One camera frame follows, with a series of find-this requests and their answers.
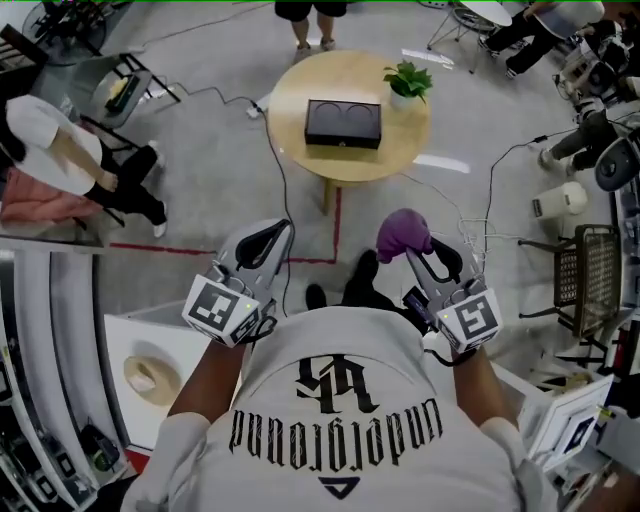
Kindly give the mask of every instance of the green plant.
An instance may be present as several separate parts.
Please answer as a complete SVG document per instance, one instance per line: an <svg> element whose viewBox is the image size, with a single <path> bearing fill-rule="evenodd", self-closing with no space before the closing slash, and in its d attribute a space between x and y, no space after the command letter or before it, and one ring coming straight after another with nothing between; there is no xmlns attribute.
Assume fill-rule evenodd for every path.
<svg viewBox="0 0 640 512"><path fill-rule="evenodd" d="M393 71L384 76L384 81L389 82L391 88L405 98L419 97L425 102L427 91L433 87L431 75L426 69L418 71L413 62L403 60L398 64L398 69L384 68L385 71Z"/></svg>

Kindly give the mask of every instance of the red floor line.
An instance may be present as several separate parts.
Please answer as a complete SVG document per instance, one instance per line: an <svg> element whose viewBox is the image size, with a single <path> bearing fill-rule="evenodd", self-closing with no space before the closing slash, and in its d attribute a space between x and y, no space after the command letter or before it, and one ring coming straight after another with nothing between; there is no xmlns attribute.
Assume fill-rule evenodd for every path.
<svg viewBox="0 0 640 512"><path fill-rule="evenodd" d="M321 258L290 258L290 263L325 263L327 265L335 265L338 261L338 246L340 245L340 222L342 217L342 189L336 190L336 210L333 221L333 258L321 259ZM201 256L203 254L213 254L215 251L202 251L199 249L179 249L176 247L163 247L160 245L138 245L114 242L109 244L109 247L114 249L132 249L134 251L149 251L149 252L166 252L170 254L184 254L188 256Z"/></svg>

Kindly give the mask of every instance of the round wooden table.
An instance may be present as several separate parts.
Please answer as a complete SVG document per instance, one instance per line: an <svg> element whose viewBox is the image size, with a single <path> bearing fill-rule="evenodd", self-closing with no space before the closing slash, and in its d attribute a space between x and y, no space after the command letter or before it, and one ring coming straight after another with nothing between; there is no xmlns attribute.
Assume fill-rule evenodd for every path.
<svg viewBox="0 0 640 512"><path fill-rule="evenodd" d="M269 131L277 147L325 181L323 211L335 187L386 178L405 170L430 132L429 104L416 98L406 110L389 104L382 79L396 63L361 51L332 51L299 62L277 83L269 100ZM304 128L310 99L382 105L382 140L377 150L307 145Z"/></svg>

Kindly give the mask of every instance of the concrete floor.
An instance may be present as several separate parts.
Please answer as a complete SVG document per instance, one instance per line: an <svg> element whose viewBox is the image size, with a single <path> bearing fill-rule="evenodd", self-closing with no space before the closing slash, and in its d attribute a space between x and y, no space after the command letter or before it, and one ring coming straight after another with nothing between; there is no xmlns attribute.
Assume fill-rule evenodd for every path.
<svg viewBox="0 0 640 512"><path fill-rule="evenodd" d="M118 42L144 45L141 60L170 84L180 82L191 91L216 85L227 97L245 95L257 100L270 92L292 63L293 34L288 23L274 15L271 5L148 44L144 43L223 19L247 5L180 2L145 8L148 12L129 32L130 40L119 36ZM444 16L444 11L413 2L358 3L337 20L335 37L339 48L367 50L399 61L402 49L425 51ZM310 37L319 37L317 28L312 28ZM459 206L464 218L479 219L487 208L490 166L509 146L574 125L570 105L558 96L551 81L558 69L556 56L510 81L504 76L504 57L494 62L480 55L477 73L470 75L463 49L474 51L472 34L461 45L449 40L436 47L456 62L453 70L412 60L429 68L434 83L429 92L432 133L423 152L465 162L470 172L414 165L405 174L437 187ZM164 147L167 169L151 176L149 187L168 202L167 235L155 241L143 218L129 216L125 229L110 226L112 242L215 249L234 228L285 215L282 181L263 121L250 120L243 102L223 106L213 91L182 96L181 104L166 109L157 106L168 104L168 98L145 106L123 129L136 141L156 138ZM564 179L538 168L539 148L516 149L496 167L490 220L498 233L539 240L554 239L559 233L559 226L541 225L532 216L531 199ZM286 157L281 160L297 228L292 256L331 258L334 218L320 212L320 180ZM330 299L338 302L358 255L374 245L380 223L398 208L417 210L433 231L460 236L455 207L433 188L407 176L343 191L338 261L335 265L292 264L287 294L290 314L304 310L304 289L310 282L325 286ZM610 222L608 198L595 185L593 174L581 173L577 179L589 193L590 206L585 214L565 222L565 234L571 234L575 224ZM481 225L471 229L481 230ZM500 340L489 348L509 366L526 365L530 357L522 357L525 348L535 357L540 344L568 342L568 332L557 326L554 317L518 319L519 311L552 304L552 257L519 248L513 239L494 238L489 246L487 281L496 289L507 324ZM206 268L206 256L113 250L100 263L103 311L118 314L182 299L194 274ZM284 278L282 273L276 280L278 297ZM376 286L399 301L414 282L406 262L394 262L381 268Z"/></svg>

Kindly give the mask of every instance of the white t-shirt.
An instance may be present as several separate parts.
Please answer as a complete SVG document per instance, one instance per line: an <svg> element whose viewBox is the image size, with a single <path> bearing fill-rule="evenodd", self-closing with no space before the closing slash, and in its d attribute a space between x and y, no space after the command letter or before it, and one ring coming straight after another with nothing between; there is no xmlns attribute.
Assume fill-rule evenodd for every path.
<svg viewBox="0 0 640 512"><path fill-rule="evenodd" d="M78 196L86 194L93 187L95 180L84 169L69 161L66 168L60 167L49 147L58 129L63 129L100 165L102 148L98 137L74 125L46 101L30 95L7 101L7 125L27 150L25 159L15 164L22 172Z"/></svg>
<svg viewBox="0 0 640 512"><path fill-rule="evenodd" d="M213 425L195 413L163 422L121 510L494 512L526 502L529 512L555 511L553 491L544 508L523 496L527 488L537 503L550 484L517 476L517 430L495 418L483 433L436 397L423 355L396 313L292 317L256 343L228 413Z"/></svg>
<svg viewBox="0 0 640 512"><path fill-rule="evenodd" d="M565 39L589 23L600 21L604 16L602 2L554 2L548 8L534 14L553 35Z"/></svg>

